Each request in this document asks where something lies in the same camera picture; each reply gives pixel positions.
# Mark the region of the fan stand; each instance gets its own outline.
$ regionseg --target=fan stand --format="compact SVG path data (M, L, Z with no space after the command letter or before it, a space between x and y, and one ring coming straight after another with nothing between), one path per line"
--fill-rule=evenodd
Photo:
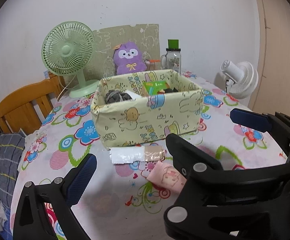
M73 87L69 92L70 98L81 98L94 93L97 89L99 80L85 80L83 70L77 72L78 85Z

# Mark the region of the stuffed animal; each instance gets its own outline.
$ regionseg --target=stuffed animal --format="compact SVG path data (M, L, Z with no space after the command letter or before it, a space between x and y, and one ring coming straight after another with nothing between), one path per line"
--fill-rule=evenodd
M142 52L134 42L122 44L114 52L114 63L117 67L117 75L141 72L146 70Z

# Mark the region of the fabric storage bin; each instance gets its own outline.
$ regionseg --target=fabric storage bin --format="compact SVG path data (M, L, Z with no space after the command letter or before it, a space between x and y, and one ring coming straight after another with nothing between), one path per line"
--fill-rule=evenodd
M143 96L143 82L161 80L179 92L105 103L109 90ZM203 88L173 70L145 71L100 80L91 113L105 147L131 146L197 130L203 99Z

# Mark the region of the pink package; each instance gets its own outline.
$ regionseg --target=pink package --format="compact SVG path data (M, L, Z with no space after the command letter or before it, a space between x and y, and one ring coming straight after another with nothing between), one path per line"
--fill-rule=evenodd
M162 162L157 162L148 175L147 180L178 194L181 193L186 182L183 175L181 175L173 165Z

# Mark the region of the green fan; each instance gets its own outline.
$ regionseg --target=green fan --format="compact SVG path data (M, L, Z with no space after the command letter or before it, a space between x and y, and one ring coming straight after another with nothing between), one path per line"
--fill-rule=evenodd
M80 22L61 23L44 40L42 59L45 67L58 76L77 75L78 85L70 90L71 98L96 91L99 81L86 81L83 73L94 50L94 35L90 28Z

